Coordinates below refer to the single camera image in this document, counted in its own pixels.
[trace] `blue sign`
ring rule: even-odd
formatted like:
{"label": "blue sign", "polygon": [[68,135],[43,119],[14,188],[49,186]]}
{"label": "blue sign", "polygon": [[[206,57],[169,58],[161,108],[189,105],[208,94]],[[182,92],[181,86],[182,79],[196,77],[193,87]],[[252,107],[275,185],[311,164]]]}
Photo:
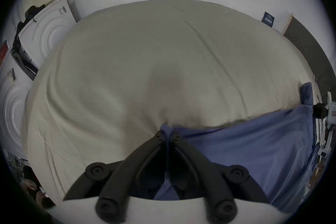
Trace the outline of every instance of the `blue sign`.
{"label": "blue sign", "polygon": [[264,24],[268,25],[269,27],[273,26],[274,17],[267,12],[265,12],[263,19],[261,20]]}

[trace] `person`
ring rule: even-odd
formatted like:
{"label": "person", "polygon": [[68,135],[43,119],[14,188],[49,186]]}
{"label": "person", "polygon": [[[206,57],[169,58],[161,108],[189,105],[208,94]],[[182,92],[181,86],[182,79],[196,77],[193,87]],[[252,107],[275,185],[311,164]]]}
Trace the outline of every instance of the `person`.
{"label": "person", "polygon": [[39,190],[41,184],[30,166],[25,165],[23,167],[23,178],[20,183],[21,188],[25,193],[28,193],[40,207],[49,209],[55,205],[49,197]]}

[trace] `dryer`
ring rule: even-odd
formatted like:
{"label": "dryer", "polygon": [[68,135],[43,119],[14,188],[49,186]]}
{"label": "dryer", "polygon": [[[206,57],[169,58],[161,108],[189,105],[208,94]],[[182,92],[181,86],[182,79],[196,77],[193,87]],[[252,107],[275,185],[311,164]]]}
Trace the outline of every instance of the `dryer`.
{"label": "dryer", "polygon": [[32,84],[7,51],[0,66],[0,143],[3,149],[23,159],[27,157],[23,152],[20,128]]}
{"label": "dryer", "polygon": [[31,62],[40,68],[49,52],[75,24],[67,0],[55,0],[20,31],[21,46]]}

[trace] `dark wall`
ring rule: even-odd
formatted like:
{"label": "dark wall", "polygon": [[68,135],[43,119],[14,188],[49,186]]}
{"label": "dark wall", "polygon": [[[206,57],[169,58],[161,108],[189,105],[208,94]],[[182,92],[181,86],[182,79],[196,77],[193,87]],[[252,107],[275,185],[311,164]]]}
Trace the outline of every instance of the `dark wall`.
{"label": "dark wall", "polygon": [[336,76],[323,49],[312,34],[295,18],[292,18],[285,34],[306,58],[315,75],[322,102],[327,103],[327,92],[336,98]]}

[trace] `white duvet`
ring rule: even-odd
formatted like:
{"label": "white duvet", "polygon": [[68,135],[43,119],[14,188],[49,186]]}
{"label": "white duvet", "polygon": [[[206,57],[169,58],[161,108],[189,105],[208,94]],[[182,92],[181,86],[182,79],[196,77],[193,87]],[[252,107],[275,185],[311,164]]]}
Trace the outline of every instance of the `white duvet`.
{"label": "white duvet", "polygon": [[217,4],[130,3],[82,19],[50,53],[28,94],[22,138],[58,204],[93,162],[127,157],[162,124],[236,124],[300,104],[314,75],[269,26]]}

